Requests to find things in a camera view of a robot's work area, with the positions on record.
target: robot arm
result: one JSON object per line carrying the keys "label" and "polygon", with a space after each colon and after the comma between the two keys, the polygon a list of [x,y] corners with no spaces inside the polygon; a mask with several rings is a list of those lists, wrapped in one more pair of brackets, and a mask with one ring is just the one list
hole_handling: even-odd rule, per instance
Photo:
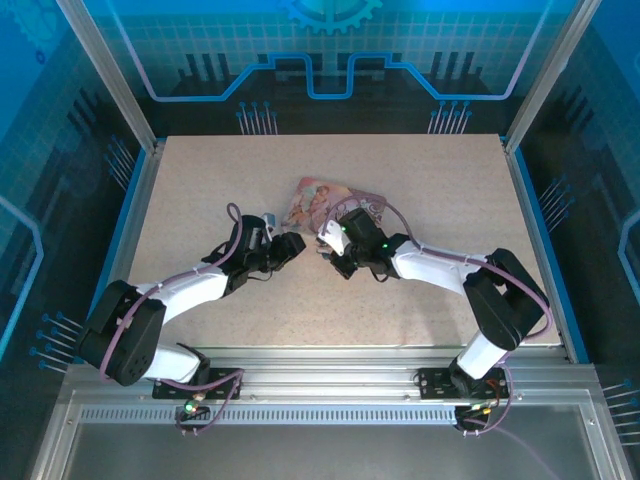
{"label": "robot arm", "polygon": [[102,294],[77,342],[77,354],[100,368],[122,319],[141,298],[129,326],[117,341],[107,363],[106,374],[127,386],[141,378],[169,379],[180,383],[206,383],[208,360],[185,346],[158,345],[163,325],[201,303],[230,295],[243,286],[253,272],[272,274],[305,248],[297,233],[271,235],[275,217],[243,215],[233,228],[226,248],[235,243],[230,256],[214,250],[191,271],[172,277],[165,284],[129,285],[118,280]]}
{"label": "robot arm", "polygon": [[418,248],[407,235],[387,237],[363,209],[349,212],[339,222],[330,220],[318,238],[333,249],[329,260],[346,279],[358,268],[368,267],[375,275],[421,280],[467,296],[479,331],[450,366],[451,382],[463,397],[483,383],[487,372],[520,345],[542,316],[540,306],[521,289],[482,268],[485,263],[500,268],[546,301],[508,250],[465,255],[425,244],[421,246],[426,248]]}

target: speckled tabletop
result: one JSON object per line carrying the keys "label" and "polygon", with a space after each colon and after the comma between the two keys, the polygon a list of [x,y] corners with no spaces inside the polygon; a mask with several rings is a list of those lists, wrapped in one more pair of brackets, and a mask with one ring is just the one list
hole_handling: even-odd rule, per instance
{"label": "speckled tabletop", "polygon": [[[196,265],[231,234],[225,206],[280,219],[301,177],[387,197],[417,238],[468,253],[512,250],[540,274],[496,135],[169,137],[129,280]],[[385,212],[388,234],[402,226]],[[350,281],[315,253],[266,283],[200,305],[163,330],[193,346],[460,345],[476,332],[465,297],[417,281]],[[559,343],[556,332],[537,343]]]}

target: purple cable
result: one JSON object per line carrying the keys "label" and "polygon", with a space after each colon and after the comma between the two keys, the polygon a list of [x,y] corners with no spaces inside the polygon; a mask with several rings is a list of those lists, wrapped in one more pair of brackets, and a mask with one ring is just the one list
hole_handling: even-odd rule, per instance
{"label": "purple cable", "polygon": [[186,385],[184,383],[178,383],[169,379],[160,379],[160,381],[166,385],[169,385],[170,387],[178,388],[180,390],[186,390],[188,392],[204,392],[207,390],[213,390],[214,388],[219,387],[223,383],[226,383],[233,378],[237,378],[237,377],[242,378],[242,375],[244,375],[244,370],[242,368],[239,368],[235,372],[230,373],[229,375],[225,375],[222,378],[219,378],[215,382],[206,383],[204,385]]}
{"label": "purple cable", "polygon": [[497,429],[498,425],[502,423],[502,421],[507,416],[507,413],[509,413],[509,409],[511,409],[511,403],[513,399],[513,376],[511,375],[511,370],[509,369],[509,367],[507,367],[506,363],[503,363],[501,366],[502,368],[504,368],[504,371],[507,374],[507,382],[509,383],[509,391],[511,392],[511,395],[509,395],[509,398],[507,399],[507,404],[504,406],[504,410],[502,411],[502,415],[500,415],[500,418],[498,418],[498,420],[496,420],[496,422],[493,423],[492,425],[487,426],[487,424],[483,422],[483,425],[485,426],[485,428],[483,428],[480,431],[475,430],[472,432],[470,430],[465,430],[463,432],[465,435],[468,435],[469,433],[473,433],[476,437],[479,437],[480,435],[489,433],[491,430]]}
{"label": "purple cable", "polygon": [[[235,210],[237,214],[237,218],[233,217],[233,215],[231,214],[231,209]],[[122,318],[122,322],[120,322],[120,325],[118,325],[118,328],[116,329],[116,332],[113,335],[113,338],[109,343],[109,346],[107,347],[107,351],[105,352],[104,358],[102,359],[102,363],[100,364],[100,378],[102,379],[103,382],[106,382],[108,380],[108,377],[106,374],[107,366],[109,365],[109,362],[111,361],[111,357],[113,356],[113,352],[115,351],[116,346],[120,341],[120,337],[122,337],[122,334],[124,333],[124,331],[129,327],[129,325],[131,325],[133,316],[138,311],[138,308],[140,308],[140,305],[142,305],[142,303],[146,299],[148,299],[154,293],[158,292],[163,286],[170,285],[184,278],[207,273],[208,271],[226,262],[229,259],[229,257],[233,255],[233,252],[235,252],[236,248],[238,248],[238,244],[240,243],[240,237],[242,235],[242,221],[241,221],[242,213],[240,212],[240,208],[238,208],[238,206],[235,203],[227,204],[227,213],[229,214],[231,219],[238,224],[238,231],[236,234],[236,238],[234,239],[233,244],[231,245],[231,248],[229,248],[229,250],[225,252],[222,258],[215,261],[211,265],[207,265],[206,267],[203,267],[201,270],[196,270],[194,268],[193,270],[189,270],[188,272],[178,273],[177,275],[169,277],[163,282],[158,283],[157,285],[151,287],[147,292],[142,294],[142,296],[138,298],[138,300],[134,302],[134,304],[131,306],[131,308],[127,311],[127,313]]]}
{"label": "purple cable", "polygon": [[402,225],[404,226],[405,230],[407,231],[407,235],[409,236],[409,239],[411,240],[411,243],[413,243],[416,246],[416,248],[419,249],[421,252],[428,253],[428,254],[433,255],[435,257],[444,258],[446,260],[453,260],[455,262],[460,262],[460,263],[463,263],[463,264],[470,263],[472,265],[476,265],[476,266],[481,267],[481,268],[486,268],[487,270],[495,273],[496,275],[501,276],[503,279],[505,279],[509,283],[515,285],[520,290],[522,290],[524,293],[526,293],[529,297],[531,297],[531,299],[534,302],[536,302],[538,304],[538,306],[544,312],[545,316],[547,317],[547,323],[545,324],[545,326],[541,330],[539,330],[539,331],[537,331],[535,333],[527,335],[524,338],[525,340],[531,340],[531,339],[534,339],[534,338],[538,338],[538,337],[544,335],[545,333],[547,333],[551,329],[551,327],[554,324],[553,313],[551,312],[551,309],[549,308],[549,305],[547,305],[547,302],[545,302],[531,288],[526,286],[524,283],[522,283],[520,280],[518,280],[516,277],[514,277],[510,273],[505,272],[501,268],[498,268],[495,265],[491,265],[490,263],[483,262],[481,260],[476,260],[475,258],[469,258],[468,256],[465,256],[465,255],[456,255],[454,253],[439,252],[437,250],[432,250],[429,247],[425,247],[423,245],[420,245],[420,243],[413,236],[413,231],[411,230],[411,226],[409,225],[409,222],[407,222],[407,219],[404,218],[404,215],[402,215],[402,213],[400,213],[400,211],[396,207],[391,205],[389,202],[387,202],[387,200],[384,197],[381,197],[380,195],[375,195],[375,194],[356,194],[356,195],[351,195],[349,197],[346,197],[346,198],[343,198],[342,200],[340,200],[333,207],[331,207],[331,209],[329,210],[329,213],[327,213],[327,217],[325,218],[324,223],[322,224],[322,229],[321,229],[322,230],[322,234],[324,235],[327,232],[327,224],[329,223],[329,220],[331,220],[331,216],[332,216],[333,212],[335,212],[336,209],[340,205],[345,204],[349,200],[369,200],[369,199],[373,199],[373,200],[377,201],[378,203],[381,203],[382,205],[385,205],[389,210],[391,210],[393,213],[395,213],[398,216],[398,218],[402,222]]}
{"label": "purple cable", "polygon": [[[486,425],[485,422],[483,422],[481,420],[472,419],[472,418],[467,419],[467,422],[476,423],[478,425]],[[510,431],[505,430],[504,428],[496,427],[496,430],[498,432],[502,433],[503,435],[509,437],[511,440],[513,440],[514,442],[519,444],[521,447],[523,447],[527,452],[529,452],[529,455],[531,455],[533,457],[533,459],[536,462],[538,462],[542,466],[542,468],[545,469],[545,471],[547,472],[547,474],[549,474],[549,476],[551,478],[553,478],[554,480],[561,480],[561,478],[556,474],[556,472],[554,472],[551,469],[549,464],[543,460],[543,458],[540,456],[540,454],[538,452],[536,452],[535,449],[531,445],[529,445],[523,439],[518,437],[515,433],[511,433]]]}
{"label": "purple cable", "polygon": [[[236,393],[236,390],[238,389],[238,387],[240,386],[240,382],[242,381],[242,376],[244,375],[244,370],[243,369],[238,369],[233,373],[230,373],[229,375],[226,375],[225,377],[222,377],[219,380],[216,380],[215,382],[212,383],[208,383],[206,385],[183,385],[181,383],[178,382],[174,382],[173,380],[161,380],[163,383],[166,383],[167,385],[170,385],[172,387],[175,388],[180,388],[182,390],[190,390],[190,391],[204,391],[204,390],[213,390],[214,388],[222,385],[225,382],[228,382],[229,380],[234,380],[233,381],[233,385],[231,386],[231,390],[229,390],[229,394],[227,395],[227,398],[224,399],[224,403],[220,406],[220,410],[218,410],[218,412],[215,414],[215,416],[211,419],[211,421],[209,423],[207,423],[206,425],[204,425],[201,428],[196,429],[194,427],[193,429],[193,434],[195,436],[198,435],[198,433],[202,433],[208,429],[210,429],[211,427],[213,427],[218,420],[220,420],[220,418],[222,417],[222,412],[224,412],[224,409],[227,408],[227,405],[229,404],[229,401],[231,400],[231,397],[233,397],[233,394]],[[180,417],[177,416],[176,417],[176,427],[180,430],[182,430],[182,434],[184,435],[186,433],[186,430],[184,430],[184,428],[182,428],[182,422],[180,422]]]}

